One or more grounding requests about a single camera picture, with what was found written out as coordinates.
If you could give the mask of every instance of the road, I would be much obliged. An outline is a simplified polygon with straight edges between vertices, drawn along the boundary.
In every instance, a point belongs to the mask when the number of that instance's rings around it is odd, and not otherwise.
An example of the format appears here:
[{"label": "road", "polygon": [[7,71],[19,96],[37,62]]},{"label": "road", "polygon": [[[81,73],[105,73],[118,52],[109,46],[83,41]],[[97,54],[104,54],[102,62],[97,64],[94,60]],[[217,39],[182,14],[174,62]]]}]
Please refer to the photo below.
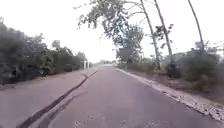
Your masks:
[{"label": "road", "polygon": [[49,128],[219,128],[220,122],[119,72],[104,67],[89,78]]}]

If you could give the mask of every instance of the tree trunk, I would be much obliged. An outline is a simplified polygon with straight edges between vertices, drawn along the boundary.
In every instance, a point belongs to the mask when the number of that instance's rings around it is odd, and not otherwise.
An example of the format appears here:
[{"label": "tree trunk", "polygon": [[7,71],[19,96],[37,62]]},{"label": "tree trunk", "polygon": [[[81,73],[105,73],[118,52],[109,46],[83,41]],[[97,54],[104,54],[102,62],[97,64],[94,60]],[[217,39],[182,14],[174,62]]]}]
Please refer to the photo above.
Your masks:
[{"label": "tree trunk", "polygon": [[145,16],[146,16],[146,19],[147,19],[147,22],[148,22],[148,25],[149,25],[149,28],[150,28],[150,32],[151,32],[151,35],[152,35],[152,40],[153,40],[153,44],[154,44],[154,48],[155,48],[155,54],[156,54],[156,64],[158,66],[158,69],[160,69],[159,51],[158,51],[157,41],[156,41],[156,38],[154,36],[152,24],[151,24],[151,21],[149,19],[148,13],[146,12],[143,0],[140,0],[140,2],[141,2],[143,11],[145,13]]},{"label": "tree trunk", "polygon": [[199,21],[198,21],[198,18],[196,16],[196,13],[194,11],[194,8],[193,8],[193,5],[191,4],[191,1],[188,0],[188,3],[191,7],[191,11],[194,15],[194,18],[195,18],[195,21],[196,21],[196,24],[197,24],[197,27],[198,27],[198,32],[199,32],[199,36],[200,36],[200,41],[201,41],[201,50],[204,51],[205,50],[205,45],[204,45],[204,41],[203,41],[203,38],[202,38],[202,33],[201,33],[201,28],[200,28],[200,25],[199,25]]},{"label": "tree trunk", "polygon": [[164,35],[165,35],[165,38],[166,38],[166,44],[167,44],[167,47],[168,47],[168,52],[169,52],[169,55],[170,55],[170,59],[171,59],[171,62],[173,62],[174,60],[173,60],[172,48],[171,48],[171,45],[170,45],[170,39],[169,39],[169,36],[168,36],[166,25],[165,25],[162,13],[160,11],[159,5],[157,3],[157,0],[154,0],[154,2],[155,2],[155,5],[156,5],[156,8],[157,8],[157,11],[158,11],[159,18],[161,20],[162,26],[163,26],[163,31],[164,31]]}]

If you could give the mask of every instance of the road edge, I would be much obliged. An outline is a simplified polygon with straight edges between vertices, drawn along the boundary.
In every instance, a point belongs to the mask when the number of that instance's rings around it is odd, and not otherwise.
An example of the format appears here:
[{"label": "road edge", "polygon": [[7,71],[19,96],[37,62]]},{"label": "road edge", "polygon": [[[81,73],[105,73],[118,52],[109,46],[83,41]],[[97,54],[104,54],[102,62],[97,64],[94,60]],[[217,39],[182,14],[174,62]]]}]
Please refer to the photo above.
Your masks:
[{"label": "road edge", "polygon": [[165,85],[134,75],[122,69],[116,69],[128,76],[137,79],[141,83],[152,87],[153,89],[161,92],[162,94],[165,94],[166,96],[176,100],[177,102],[183,103],[204,115],[210,116],[211,118],[224,123],[224,105],[210,101],[200,96],[190,95],[186,92],[174,90]]}]

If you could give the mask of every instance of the white post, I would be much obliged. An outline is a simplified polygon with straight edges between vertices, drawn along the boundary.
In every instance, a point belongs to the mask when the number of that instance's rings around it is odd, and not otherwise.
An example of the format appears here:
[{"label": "white post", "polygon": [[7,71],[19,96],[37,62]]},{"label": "white post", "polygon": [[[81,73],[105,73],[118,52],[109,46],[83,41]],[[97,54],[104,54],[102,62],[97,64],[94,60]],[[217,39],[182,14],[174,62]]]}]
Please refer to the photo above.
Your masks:
[{"label": "white post", "polygon": [[84,67],[84,69],[86,69],[86,61],[84,61],[84,66],[83,67]]}]

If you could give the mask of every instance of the overcast sky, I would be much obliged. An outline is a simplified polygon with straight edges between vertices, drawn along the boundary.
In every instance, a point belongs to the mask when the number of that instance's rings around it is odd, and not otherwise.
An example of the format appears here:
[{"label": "overcast sky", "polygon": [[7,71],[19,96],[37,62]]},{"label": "overcast sky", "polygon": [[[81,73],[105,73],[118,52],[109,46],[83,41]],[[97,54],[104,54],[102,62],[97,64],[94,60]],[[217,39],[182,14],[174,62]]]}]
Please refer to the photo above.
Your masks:
[{"label": "overcast sky", "polygon": [[[0,0],[0,16],[4,17],[5,24],[9,27],[24,31],[28,35],[43,33],[45,43],[51,44],[53,40],[60,40],[63,46],[68,46],[74,51],[82,51],[92,62],[100,59],[113,60],[115,53],[112,41],[99,39],[101,29],[88,29],[82,27],[77,30],[77,17],[89,11],[87,8],[74,10],[88,0]],[[203,38],[211,41],[224,41],[224,1],[223,0],[191,0],[197,13]],[[173,40],[174,52],[187,51],[194,47],[194,42],[199,40],[194,17],[187,0],[158,0],[166,24],[174,24],[170,38]],[[160,25],[158,16],[148,4],[147,9],[153,25]],[[132,18],[138,22],[143,16]],[[141,27],[149,32],[147,24]],[[154,54],[151,41],[145,37],[142,41],[145,56]]]}]

